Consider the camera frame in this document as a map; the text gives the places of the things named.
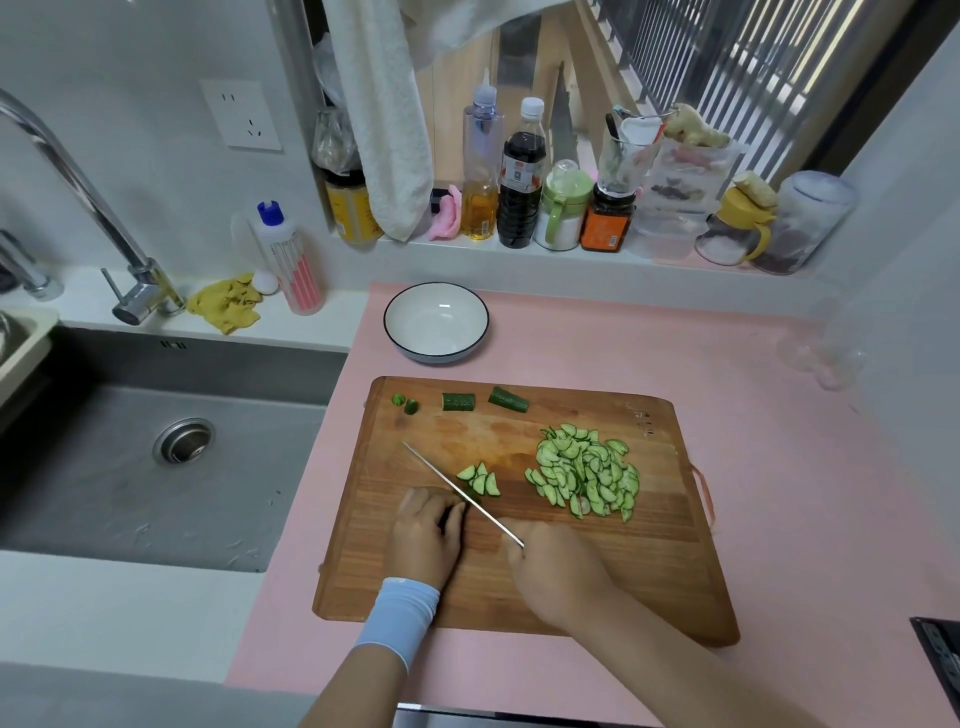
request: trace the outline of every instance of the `hand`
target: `hand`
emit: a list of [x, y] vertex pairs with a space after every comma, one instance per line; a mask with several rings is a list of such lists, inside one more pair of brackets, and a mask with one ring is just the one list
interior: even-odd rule
[[[466, 501], [443, 488], [407, 491], [387, 541], [384, 575], [415, 579], [442, 591], [460, 555], [466, 508]], [[441, 531], [447, 509], [450, 515]]]
[[616, 590], [592, 546], [568, 525], [501, 520], [525, 545], [503, 535], [516, 587], [547, 624], [571, 634], [591, 604]]

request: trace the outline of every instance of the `glass jar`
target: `glass jar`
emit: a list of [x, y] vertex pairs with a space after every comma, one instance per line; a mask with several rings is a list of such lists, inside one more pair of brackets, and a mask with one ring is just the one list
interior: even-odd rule
[[636, 209], [636, 194], [614, 197], [600, 191], [596, 184], [590, 195], [587, 218], [580, 233], [584, 250], [616, 253], [623, 245], [623, 237]]

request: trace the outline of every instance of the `cutting board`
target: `cutting board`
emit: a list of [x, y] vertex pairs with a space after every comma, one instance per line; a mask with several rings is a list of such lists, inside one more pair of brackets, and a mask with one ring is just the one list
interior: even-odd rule
[[[383, 580], [382, 555], [408, 488], [447, 487], [403, 445], [448, 477], [483, 460], [501, 497], [484, 497], [498, 518], [566, 523], [598, 549], [621, 588], [700, 643], [734, 644], [739, 631], [707, 517], [673, 405], [654, 397], [507, 385], [530, 401], [525, 414], [487, 402], [492, 384], [382, 376], [365, 405], [347, 486], [327, 548], [313, 611], [323, 619], [363, 621]], [[443, 412], [442, 392], [472, 392], [472, 412]], [[390, 399], [420, 403], [406, 415]], [[523, 477], [542, 427], [572, 423], [598, 429], [630, 448], [640, 474], [633, 518], [586, 516], [551, 506]], [[476, 509], [464, 521], [463, 553], [444, 591], [436, 625], [499, 632], [558, 634], [523, 603], [500, 548], [500, 531]]]

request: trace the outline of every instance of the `bowl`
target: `bowl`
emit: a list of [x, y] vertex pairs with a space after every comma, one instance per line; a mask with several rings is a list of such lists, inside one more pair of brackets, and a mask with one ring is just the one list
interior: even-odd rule
[[387, 336], [421, 364], [448, 364], [464, 358], [490, 327], [487, 305], [455, 283], [420, 283], [396, 294], [383, 312]]

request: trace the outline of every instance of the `yellow cloth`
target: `yellow cloth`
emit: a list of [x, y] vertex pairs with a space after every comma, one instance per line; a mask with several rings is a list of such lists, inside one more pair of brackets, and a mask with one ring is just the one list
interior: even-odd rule
[[233, 280], [210, 283], [187, 299], [186, 309], [203, 316], [224, 334], [253, 326], [260, 320], [253, 307], [263, 301], [263, 296], [251, 285], [252, 280], [253, 273], [245, 273]]

